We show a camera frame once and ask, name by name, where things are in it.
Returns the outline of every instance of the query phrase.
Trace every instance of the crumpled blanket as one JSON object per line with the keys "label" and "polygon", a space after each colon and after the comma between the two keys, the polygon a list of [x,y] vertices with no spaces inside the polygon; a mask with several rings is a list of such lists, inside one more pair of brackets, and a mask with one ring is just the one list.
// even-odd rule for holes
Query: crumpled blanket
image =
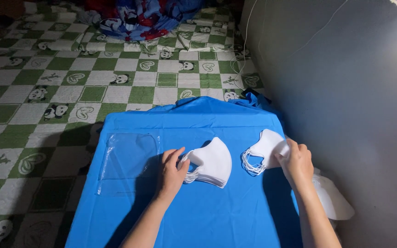
{"label": "crumpled blanket", "polygon": [[144,41],[168,34],[191,19],[203,0],[117,0],[119,16],[100,22],[101,32],[125,41]]}

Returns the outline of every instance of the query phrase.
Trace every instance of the transparent plastic sheet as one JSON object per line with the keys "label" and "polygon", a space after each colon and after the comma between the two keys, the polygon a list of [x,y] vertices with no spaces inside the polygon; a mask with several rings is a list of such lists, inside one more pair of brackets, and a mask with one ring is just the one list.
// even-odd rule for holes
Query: transparent plastic sheet
{"label": "transparent plastic sheet", "polygon": [[101,196],[153,193],[157,183],[159,137],[139,133],[108,136],[96,193]]}

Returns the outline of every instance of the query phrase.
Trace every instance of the elastic ear strap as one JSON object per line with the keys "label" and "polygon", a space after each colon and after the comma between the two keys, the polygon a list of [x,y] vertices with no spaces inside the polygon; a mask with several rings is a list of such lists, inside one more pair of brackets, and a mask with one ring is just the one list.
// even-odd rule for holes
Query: elastic ear strap
{"label": "elastic ear strap", "polygon": [[256,167],[254,167],[253,165],[249,164],[247,159],[249,158],[250,154],[251,154],[251,149],[247,149],[241,155],[241,159],[243,161],[243,167],[251,176],[258,176],[266,169],[266,166],[261,164],[255,164],[254,166]]}
{"label": "elastic ear strap", "polygon": [[[183,156],[182,160],[180,160],[180,163],[183,164],[183,162],[185,162],[185,161],[188,159],[188,155],[189,155],[192,151],[189,151],[188,153],[186,153],[186,154]],[[198,166],[193,172],[187,172],[187,173],[186,173],[186,176],[185,176],[185,179],[183,180],[183,182],[184,182],[184,183],[191,183],[191,182],[193,182],[196,178],[198,178],[198,177],[199,177],[199,167],[200,167],[200,166]]]}

